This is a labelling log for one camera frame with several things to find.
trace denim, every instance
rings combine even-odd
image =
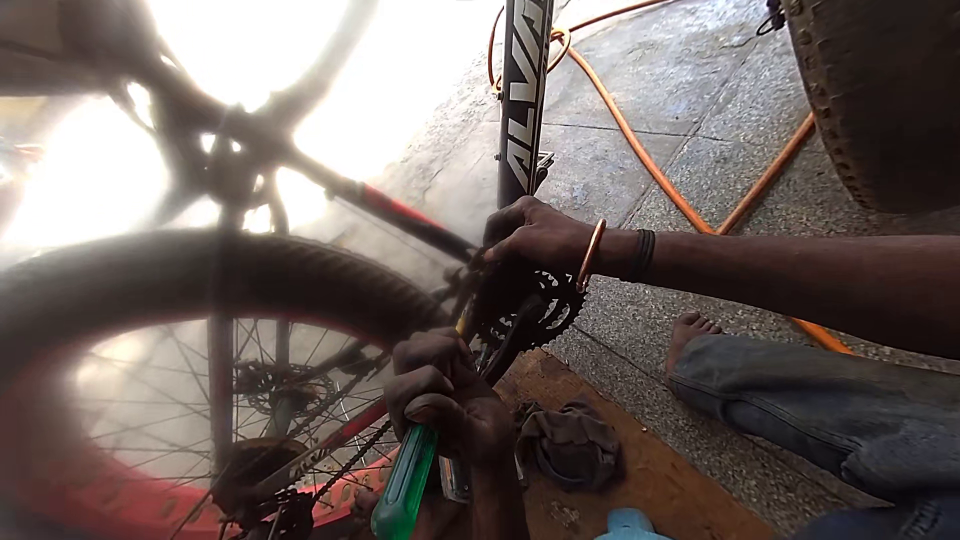
[[[894,507],[795,538],[960,539],[960,377],[733,335],[692,339],[669,376],[688,405]]]

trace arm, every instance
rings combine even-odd
[[[473,467],[470,487],[473,538],[530,538],[513,454],[486,467]]]
[[[488,260],[518,254],[567,272],[579,269],[592,233],[591,226],[532,197],[491,221],[488,240],[506,239],[496,243]],[[624,278],[636,238],[630,231],[606,231],[593,271]],[[548,252],[535,247],[544,242],[558,247]],[[960,344],[953,338],[960,331],[958,236],[657,233],[641,280],[762,307],[892,347],[960,359]]]
[[[438,452],[467,464],[473,538],[527,540],[514,465],[514,419],[471,363],[467,345],[453,329],[418,332],[397,344],[399,375],[384,387],[390,419],[397,438],[411,422],[433,428]]]

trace screwdriver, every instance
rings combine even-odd
[[[457,332],[464,333],[466,319],[457,322]],[[378,540],[407,540],[417,523],[423,486],[430,475],[430,465],[437,452],[437,432],[423,424],[412,426],[403,435],[396,453],[394,470],[387,480],[383,496],[373,509],[371,529]]]

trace blue object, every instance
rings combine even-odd
[[[607,514],[607,534],[595,540],[671,540],[654,532],[654,524],[636,508],[617,508]]]

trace bicycle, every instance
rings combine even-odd
[[[361,16],[370,4],[353,3],[345,19]],[[153,128],[142,127],[153,130],[180,186],[157,222],[183,210],[184,193],[211,195],[221,215],[212,231],[98,240],[0,275],[0,343],[7,351],[0,400],[3,410],[14,412],[8,418],[13,436],[0,443],[3,493],[64,528],[106,538],[306,538],[348,515],[357,484],[377,489],[386,482],[397,442],[378,392],[397,341],[449,325],[465,312],[478,369],[494,382],[519,352],[565,330],[583,296],[570,276],[521,263],[483,268],[478,247],[297,149],[289,134],[316,104],[329,70],[323,57],[247,113],[203,94],[150,33],[138,4],[120,5],[136,23],[129,34],[102,42],[95,30],[74,28],[69,39],[93,51],[83,61],[151,93]],[[506,2],[497,92],[501,208],[534,193],[553,162],[539,148],[552,11],[552,0]],[[114,97],[126,105],[122,93]],[[142,122],[135,113],[132,118]],[[216,136],[209,153],[200,146],[202,133]],[[233,150],[234,142],[243,150]],[[280,166],[464,266],[448,276],[449,287],[428,294],[370,260],[290,236],[276,190]],[[243,233],[244,213],[261,206],[270,209],[274,233]],[[124,349],[134,342],[149,343],[150,350]],[[172,352],[177,363],[147,360],[160,351]],[[198,367],[204,361],[205,373]],[[114,394],[83,395],[78,380],[84,373],[63,376],[65,366],[83,370],[103,362],[124,366],[124,396],[142,399],[127,399],[119,409]],[[180,385],[157,388],[158,372],[179,377]],[[96,370],[91,373],[85,376],[101,383]],[[182,399],[186,387],[199,390],[206,403]],[[176,413],[156,417],[157,397]],[[73,399],[102,404],[100,420],[120,413],[104,429],[103,422],[73,414]],[[153,417],[133,426],[124,414]],[[195,417],[209,436],[178,433],[195,438],[192,443],[149,429]],[[105,443],[130,440],[123,437],[131,433],[140,444],[161,446]],[[183,455],[190,459],[179,459]],[[185,472],[152,473],[171,456]]]

